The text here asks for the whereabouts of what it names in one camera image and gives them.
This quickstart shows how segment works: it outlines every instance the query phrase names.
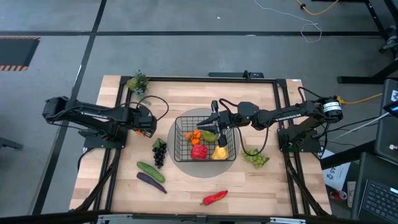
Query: wire basket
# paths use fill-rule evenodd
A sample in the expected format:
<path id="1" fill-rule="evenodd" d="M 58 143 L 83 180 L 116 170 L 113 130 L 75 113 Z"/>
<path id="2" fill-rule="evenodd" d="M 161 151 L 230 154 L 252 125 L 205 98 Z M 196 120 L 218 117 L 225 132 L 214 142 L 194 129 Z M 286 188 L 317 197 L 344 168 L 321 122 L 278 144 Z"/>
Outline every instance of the wire basket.
<path id="1" fill-rule="evenodd" d="M 223 130 L 226 136 L 228 157 L 223 160 L 211 159 L 215 147 L 218 145 L 217 141 L 207 142 L 200 138 L 200 144 L 207 147 L 206 159 L 192 159 L 191 151 L 193 146 L 190 141 L 185 139 L 187 133 L 192 133 L 197 130 L 197 123 L 207 119 L 208 116 L 180 116 L 175 120 L 175 136 L 174 136 L 174 159 L 177 162 L 221 162 L 221 161 L 234 161 L 236 159 L 236 146 L 235 146 L 235 132 L 233 128 Z"/>

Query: gray floor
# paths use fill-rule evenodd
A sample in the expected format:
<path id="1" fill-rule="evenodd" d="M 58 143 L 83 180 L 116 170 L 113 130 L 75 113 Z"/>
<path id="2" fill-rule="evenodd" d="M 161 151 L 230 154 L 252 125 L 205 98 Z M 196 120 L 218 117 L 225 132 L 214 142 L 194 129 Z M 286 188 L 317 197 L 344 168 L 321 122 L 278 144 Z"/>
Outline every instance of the gray floor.
<path id="1" fill-rule="evenodd" d="M 329 5 L 304 2 L 312 11 Z M 293 0 L 259 3 L 319 22 L 323 30 L 377 30 L 364 4 L 341 2 L 314 17 L 301 11 Z M 392 19 L 386 7 L 382 1 L 373 3 L 387 27 Z M 100 0 L 0 0 L 0 30 L 91 30 L 99 5 Z M 99 29 L 290 31 L 300 30 L 302 25 L 297 19 L 262 10 L 250 0 L 114 0 L 108 1 Z M 0 217 L 30 211 L 57 133 L 57 128 L 41 117 L 44 100 L 70 94 L 87 40 L 43 37 L 28 71 L 0 72 L 0 136 L 25 145 L 22 151 L 0 150 Z M 354 101 L 380 93 L 382 86 L 338 85 L 336 77 L 372 75 L 385 67 L 391 58 L 377 52 L 383 43 L 378 37 L 324 37 L 313 44 L 302 37 L 97 37 L 78 99 L 94 103 L 103 75 L 132 75 L 141 69 L 148 75 L 193 77 L 208 72 L 257 71 L 269 78 L 299 78 L 320 95 L 341 95 Z M 345 118 L 339 124 L 376 116 L 379 104 L 380 98 L 345 106 Z M 361 144 L 374 136 L 375 127 L 369 127 L 339 142 Z M 45 213 L 68 210 L 82 145 L 82 137 L 69 130 Z M 335 152 L 347 149 L 336 144 L 328 148 Z M 338 207 L 333 207 L 333 213 L 349 215 Z"/>

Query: wooden table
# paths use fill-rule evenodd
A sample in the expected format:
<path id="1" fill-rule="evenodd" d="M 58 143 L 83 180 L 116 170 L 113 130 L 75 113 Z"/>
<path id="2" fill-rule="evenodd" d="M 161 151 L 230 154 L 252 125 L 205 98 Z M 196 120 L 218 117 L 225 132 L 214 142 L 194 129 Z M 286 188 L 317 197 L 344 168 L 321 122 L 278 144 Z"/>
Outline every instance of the wooden table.
<path id="1" fill-rule="evenodd" d="M 104 76 L 97 100 L 98 105 L 114 106 L 120 78 L 120 76 L 114 75 Z M 287 80 L 287 84 L 290 104 L 300 103 L 297 87 L 302 86 L 301 81 Z M 176 117 L 190 109 L 209 108 L 211 101 L 219 98 L 226 98 L 233 103 L 251 101 L 262 109 L 274 110 L 276 107 L 272 85 L 263 83 L 150 82 L 147 95 L 160 96 L 165 99 L 170 105 L 170 111 L 157 123 L 157 131 L 152 138 L 145 138 L 129 131 L 126 147 L 121 153 L 112 212 L 292 215 L 284 159 L 277 142 L 278 124 L 272 125 L 269 129 L 268 142 L 263 152 L 271 159 L 261 169 L 253 168 L 250 163 L 244 161 L 239 152 L 233 165 L 226 172 L 216 177 L 201 179 L 180 171 L 167 153 L 161 173 L 166 178 L 164 187 L 168 194 L 163 194 L 136 178 L 139 171 L 136 162 L 144 161 L 153 164 L 152 143 L 157 138 L 167 139 L 169 129 Z M 162 115 L 165 105 L 158 99 L 150 101 L 152 105 L 149 106 L 149 109 L 155 116 Z M 298 118 L 295 123 L 304 119 Z M 247 146 L 262 146 L 265 130 L 256 131 L 248 126 L 242 128 L 242 132 L 243 142 Z M 104 149 L 96 149 L 82 159 L 70 208 L 79 206 L 98 183 L 103 156 Z M 310 153 L 301 153 L 301 161 L 306 186 L 322 208 L 331 213 L 319 161 Z M 223 200 L 209 206 L 199 205 L 207 195 L 225 189 L 229 191 L 229 194 Z M 107 190 L 108 187 L 105 186 L 100 208 L 104 208 Z M 297 186 L 295 186 L 295 193 L 299 211 L 303 213 L 302 200 Z"/>

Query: eggplant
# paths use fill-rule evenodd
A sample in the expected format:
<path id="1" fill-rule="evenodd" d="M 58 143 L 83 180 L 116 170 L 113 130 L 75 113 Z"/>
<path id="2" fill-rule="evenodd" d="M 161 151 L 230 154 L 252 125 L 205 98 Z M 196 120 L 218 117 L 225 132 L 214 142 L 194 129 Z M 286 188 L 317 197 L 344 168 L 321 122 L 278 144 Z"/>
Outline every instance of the eggplant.
<path id="1" fill-rule="evenodd" d="M 161 192 L 167 194 L 167 191 L 164 189 L 164 187 L 161 186 L 158 182 L 156 182 L 156 180 L 154 180 L 149 175 L 147 175 L 145 173 L 142 173 L 142 172 L 138 172 L 137 178 L 142 180 L 142 181 L 144 181 L 144 182 L 146 182 L 147 184 L 151 184 L 152 186 L 154 186 L 157 189 L 159 189 Z"/>

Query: green cucumber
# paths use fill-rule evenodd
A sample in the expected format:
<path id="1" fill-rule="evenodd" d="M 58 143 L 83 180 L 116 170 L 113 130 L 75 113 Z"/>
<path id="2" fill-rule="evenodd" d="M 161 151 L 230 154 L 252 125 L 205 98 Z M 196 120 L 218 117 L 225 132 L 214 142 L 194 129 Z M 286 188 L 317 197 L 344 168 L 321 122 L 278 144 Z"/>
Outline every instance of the green cucumber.
<path id="1" fill-rule="evenodd" d="M 137 162 L 137 166 L 138 168 L 142 169 L 145 173 L 153 176 L 153 178 L 155 178 L 160 183 L 164 183 L 166 181 L 162 174 L 160 174 L 157 170 L 155 170 L 155 168 L 146 164 L 145 162 L 139 161 Z"/>

